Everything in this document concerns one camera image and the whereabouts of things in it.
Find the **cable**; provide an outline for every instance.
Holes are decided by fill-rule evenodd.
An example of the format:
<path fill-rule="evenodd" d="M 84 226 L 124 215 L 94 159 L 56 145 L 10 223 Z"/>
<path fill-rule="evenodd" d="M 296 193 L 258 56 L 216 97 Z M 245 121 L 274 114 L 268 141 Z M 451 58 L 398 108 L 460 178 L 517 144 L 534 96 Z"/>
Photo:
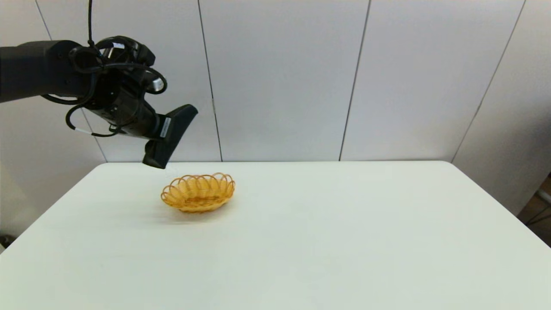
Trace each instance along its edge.
<path fill-rule="evenodd" d="M 92 40 L 92 0 L 88 1 L 88 44 L 90 47 L 95 46 Z"/>
<path fill-rule="evenodd" d="M 73 115 L 73 113 L 82 108 L 84 106 L 84 104 L 77 104 L 75 105 L 74 107 L 70 108 L 69 111 L 67 111 L 67 114 L 65 115 L 65 124 L 67 124 L 67 126 L 69 126 L 69 128 L 71 128 L 72 130 L 76 130 L 76 131 L 80 131 L 80 132 L 84 132 L 84 133 L 88 133 L 89 135 L 92 135 L 94 137 L 112 137 L 116 134 L 118 134 L 120 131 L 121 131 L 121 127 L 120 126 L 117 126 L 115 128 L 115 131 L 110 133 L 110 134 L 107 134 L 107 135 L 104 135 L 102 133 L 95 133 L 95 132 L 90 132 L 90 131 L 87 131 L 87 130 L 82 130 L 82 129 L 79 129 L 79 128 L 76 128 L 73 123 L 71 122 L 71 116 Z"/>
<path fill-rule="evenodd" d="M 115 68 L 142 69 L 142 70 L 148 71 L 148 72 L 156 75 L 163 82 L 163 88 L 161 88 L 160 90 L 154 91 L 154 92 L 150 92 L 150 91 L 146 90 L 147 93 L 153 94 L 153 95 L 161 94 L 161 93 L 164 93 L 165 90 L 168 87 L 168 82 L 166 81 L 166 78 L 159 71 L 157 71 L 157 70 L 155 70 L 151 67 L 148 67 L 146 65 L 141 65 L 139 63 L 118 62 L 118 63 L 108 63 L 106 65 L 102 64 L 101 66 L 95 66 L 95 67 L 80 68 L 75 62 L 75 63 L 73 63 L 73 67 L 76 71 L 78 71 L 80 73 L 95 73 L 95 72 L 100 72 L 100 71 L 103 71 L 103 70 L 106 70 L 106 69 L 115 69 Z"/>
<path fill-rule="evenodd" d="M 61 99 L 61 98 L 58 98 L 58 97 L 54 97 L 52 95 L 42 95 L 42 98 L 45 98 L 45 99 L 47 99 L 49 101 L 52 101 L 52 102 L 55 102 L 55 103 L 66 104 L 66 105 L 85 104 L 94 95 L 94 91 L 96 89 L 96 82 L 97 82 L 96 75 L 91 74 L 90 75 L 90 88 L 88 88 L 88 92 L 87 92 L 86 96 L 84 96 L 80 99 L 77 99 L 77 100 L 65 100 L 65 99 Z"/>

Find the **white table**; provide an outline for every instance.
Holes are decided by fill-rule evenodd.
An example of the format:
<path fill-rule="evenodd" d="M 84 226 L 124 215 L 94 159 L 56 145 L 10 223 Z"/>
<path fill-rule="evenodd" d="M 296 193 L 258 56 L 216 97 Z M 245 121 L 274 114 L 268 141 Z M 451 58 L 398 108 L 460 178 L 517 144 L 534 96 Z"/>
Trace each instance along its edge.
<path fill-rule="evenodd" d="M 186 215 L 172 178 L 234 198 Z M 0 309 L 551 309 L 551 250 L 444 162 L 93 170 L 0 255 Z"/>

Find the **yellow basket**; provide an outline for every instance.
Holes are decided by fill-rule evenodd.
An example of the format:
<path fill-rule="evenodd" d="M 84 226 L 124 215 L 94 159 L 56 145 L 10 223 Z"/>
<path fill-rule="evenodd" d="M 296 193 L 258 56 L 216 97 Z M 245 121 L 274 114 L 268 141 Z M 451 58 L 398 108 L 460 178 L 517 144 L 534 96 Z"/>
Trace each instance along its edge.
<path fill-rule="evenodd" d="M 161 199 L 183 212 L 208 212 L 228 202 L 234 189 L 235 181 L 229 174 L 184 175 L 163 189 Z"/>

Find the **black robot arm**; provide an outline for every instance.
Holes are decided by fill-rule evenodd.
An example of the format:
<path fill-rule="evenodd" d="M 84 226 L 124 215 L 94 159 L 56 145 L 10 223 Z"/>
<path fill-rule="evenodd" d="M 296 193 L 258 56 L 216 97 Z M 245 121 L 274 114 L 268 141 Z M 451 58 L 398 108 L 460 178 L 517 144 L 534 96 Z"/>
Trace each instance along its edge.
<path fill-rule="evenodd" d="M 0 47 L 0 103 L 40 95 L 73 105 L 66 122 L 74 130 L 79 129 L 71 123 L 72 112 L 88 109 L 106 120 L 111 131 L 89 134 L 146 138 L 143 163 L 164 169 L 197 110 L 187 104 L 162 115 L 145 101 L 145 93 L 160 94 L 167 87 L 166 79 L 151 68 L 154 62 L 145 45 L 124 36 L 94 47 L 68 40 Z"/>

